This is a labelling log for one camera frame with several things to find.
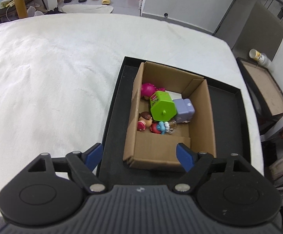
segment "wrinkled sheet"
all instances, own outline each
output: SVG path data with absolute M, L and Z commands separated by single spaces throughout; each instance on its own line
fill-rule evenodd
M 253 106 L 224 41 L 148 18 L 59 14 L 0 24 L 0 189 L 42 152 L 63 157 L 101 142 L 124 56 L 240 88 L 252 165 L 263 173 Z

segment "blue object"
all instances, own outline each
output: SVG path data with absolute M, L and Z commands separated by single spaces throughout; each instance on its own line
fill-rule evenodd
M 89 148 L 87 151 L 82 153 L 82 160 L 84 164 L 91 171 L 100 163 L 103 158 L 103 146 L 100 143 L 96 143 L 94 146 Z
M 183 143 L 177 144 L 176 157 L 186 172 L 189 172 L 198 160 L 198 154 L 194 153 Z
M 157 130 L 161 131 L 161 134 L 165 133 L 165 125 L 163 121 L 159 121 L 157 124 Z
M 177 114 L 174 117 L 176 123 L 181 123 L 181 122 L 189 122 L 195 113 L 195 109 L 190 101 L 190 99 L 174 99 L 173 100 Z

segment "gray ribbed panel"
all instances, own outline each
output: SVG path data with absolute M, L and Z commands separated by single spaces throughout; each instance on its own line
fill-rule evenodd
M 9 224 L 0 234 L 268 234 L 281 232 L 271 223 L 240 229 L 203 215 L 190 196 L 161 186 L 114 186 L 92 195 L 75 216 L 55 226 L 25 229 Z

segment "metal screw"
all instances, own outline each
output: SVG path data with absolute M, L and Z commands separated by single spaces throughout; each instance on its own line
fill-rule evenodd
M 103 190 L 105 190 L 105 186 L 103 184 L 92 184 L 89 189 L 92 192 L 102 192 Z
M 178 192 L 187 192 L 190 189 L 190 185 L 181 183 L 177 184 L 174 188 Z

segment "plastic bottle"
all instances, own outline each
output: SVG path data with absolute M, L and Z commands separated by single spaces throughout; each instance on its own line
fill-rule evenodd
M 251 49 L 249 52 L 249 56 L 253 60 L 257 61 L 259 65 L 265 68 L 267 68 L 271 63 L 270 59 L 266 56 L 266 54 L 262 54 L 256 49 Z

